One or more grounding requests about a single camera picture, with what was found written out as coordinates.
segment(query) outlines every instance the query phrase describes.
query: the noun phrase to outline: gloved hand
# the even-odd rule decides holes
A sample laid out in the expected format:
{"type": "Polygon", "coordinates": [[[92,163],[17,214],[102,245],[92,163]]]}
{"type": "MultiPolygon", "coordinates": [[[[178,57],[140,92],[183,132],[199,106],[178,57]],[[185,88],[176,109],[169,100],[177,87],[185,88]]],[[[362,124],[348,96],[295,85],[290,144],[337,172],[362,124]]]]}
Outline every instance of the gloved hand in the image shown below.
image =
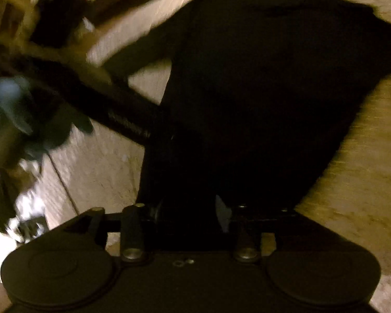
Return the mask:
{"type": "Polygon", "coordinates": [[[40,160],[44,153],[62,145],[68,139],[72,124],[86,134],[93,132],[90,119],[61,102],[57,109],[55,96],[41,90],[24,77],[0,78],[0,131],[9,122],[28,136],[24,155],[28,160],[40,160]]]}

